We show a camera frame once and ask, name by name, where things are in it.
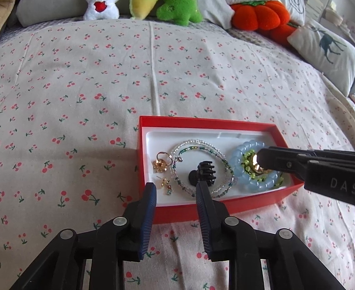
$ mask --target red box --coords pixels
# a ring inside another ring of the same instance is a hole
[[[160,134],[164,134],[165,140],[173,140],[173,138],[179,138],[187,134],[187,136],[192,136],[192,134],[203,134],[207,137],[211,136],[215,140],[221,141],[217,138],[243,138],[243,136],[249,136],[254,134],[257,136],[262,136],[262,138],[270,139],[271,142],[266,143],[269,146],[279,146],[288,148],[281,132],[278,130],[277,126],[274,124],[266,123],[254,123],[254,122],[241,122],[241,121],[229,121],[229,120],[216,120],[216,119],[198,119],[198,118],[182,118],[182,117],[158,117],[158,116],[140,116],[139,120],[139,138],[138,138],[138,175],[140,180],[140,196],[144,190],[145,184],[151,182],[149,179],[152,173],[149,171],[149,166],[152,166],[151,162],[154,160],[155,155],[150,156],[147,153],[147,139],[150,135],[149,133],[158,134],[153,140],[153,144],[156,144],[157,147],[161,147],[163,140],[159,137]],[[156,154],[159,151],[170,151],[165,149],[157,149],[153,152]],[[221,200],[227,206],[227,209],[230,214],[239,213],[246,210],[251,210],[263,206],[268,206],[275,204],[297,189],[299,189],[304,183],[297,179],[294,176],[288,177],[289,186],[283,188],[267,191],[260,194],[254,194],[249,196],[234,197],[228,198],[229,193],[223,196]],[[158,202],[156,205],[154,224],[164,224],[171,222],[184,222],[190,220],[197,220],[198,214],[196,210],[196,205],[193,198],[187,197],[183,198],[182,201],[177,203],[163,203],[162,199],[169,199],[173,197],[174,194],[170,196],[159,196],[161,192],[158,191]]]

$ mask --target earring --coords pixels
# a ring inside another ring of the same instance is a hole
[[[171,162],[169,164],[167,164],[167,162],[164,159],[160,159],[159,155],[161,155],[161,154],[167,155]],[[163,173],[163,172],[167,171],[167,167],[172,165],[172,162],[173,162],[173,158],[169,153],[159,152],[156,155],[156,160],[152,162],[152,166],[153,166],[153,169],[156,171],[156,173]]]
[[[172,194],[172,187],[169,185],[169,180],[164,178],[163,181],[161,182],[161,187],[167,186],[167,195]]]

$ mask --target small charm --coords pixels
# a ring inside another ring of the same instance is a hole
[[[169,180],[164,178],[163,181],[161,182],[161,187],[167,186],[167,195],[172,194],[172,187],[169,185]]]
[[[192,170],[188,175],[188,180],[192,186],[196,186],[198,181],[205,181],[207,186],[213,186],[215,183],[215,179],[217,177],[214,176],[216,171],[212,170],[214,168],[212,161],[202,161],[198,165],[197,170]]]
[[[167,164],[167,162],[164,159],[160,159],[159,158],[160,154],[166,154],[171,162],[169,164]],[[172,162],[173,162],[173,158],[169,153],[159,152],[156,155],[156,160],[152,162],[152,166],[153,166],[153,169],[155,170],[156,173],[163,173],[163,172],[167,171],[167,167],[172,165]]]

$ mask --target silver rivet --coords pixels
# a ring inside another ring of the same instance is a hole
[[[128,220],[125,217],[116,217],[115,219],[113,219],[113,224],[116,226],[126,225],[127,222]]]
[[[282,229],[280,232],[279,232],[279,235],[281,238],[283,239],[291,239],[293,237],[293,233],[288,230],[288,229]]]
[[[225,224],[229,226],[236,226],[237,224],[239,224],[239,219],[236,217],[227,217],[225,219]]]
[[[59,235],[61,239],[68,240],[72,238],[74,233],[70,229],[63,230],[61,234]]]

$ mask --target bedsheet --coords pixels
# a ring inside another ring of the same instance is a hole
[[[281,49],[129,19],[24,32],[0,45],[0,289],[63,228],[97,230],[138,198],[139,115],[275,123],[291,148],[355,149],[351,106]],[[300,189],[237,216],[290,228],[355,289],[353,206]],[[220,290],[228,263],[207,260],[197,221],[154,225],[125,280],[127,289]]]

